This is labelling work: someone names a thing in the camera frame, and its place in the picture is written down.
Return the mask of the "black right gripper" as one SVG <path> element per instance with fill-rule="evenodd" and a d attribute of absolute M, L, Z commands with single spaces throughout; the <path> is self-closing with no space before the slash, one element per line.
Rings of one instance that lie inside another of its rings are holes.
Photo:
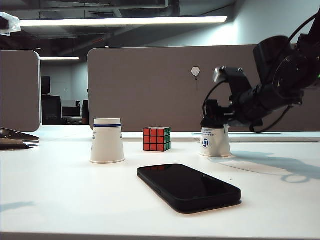
<path fill-rule="evenodd" d="M 259 84 L 247 91 L 233 93 L 229 98 L 233 110 L 223 109 L 216 99 L 206 100 L 200 125 L 202 128 L 222 129 L 236 120 L 244 126 L 260 126 L 264 117 L 282 107 L 300 105 L 303 97 L 301 89 Z"/>

